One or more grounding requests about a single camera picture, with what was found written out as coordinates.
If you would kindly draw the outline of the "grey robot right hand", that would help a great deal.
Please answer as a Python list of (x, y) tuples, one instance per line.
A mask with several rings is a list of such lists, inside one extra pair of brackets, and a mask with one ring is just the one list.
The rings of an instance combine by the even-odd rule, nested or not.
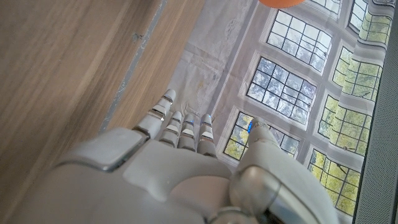
[(28, 191), (11, 223), (337, 223), (320, 182), (282, 151), (261, 118), (235, 170), (217, 158), (211, 116), (170, 112), (167, 90), (132, 129), (66, 153)]

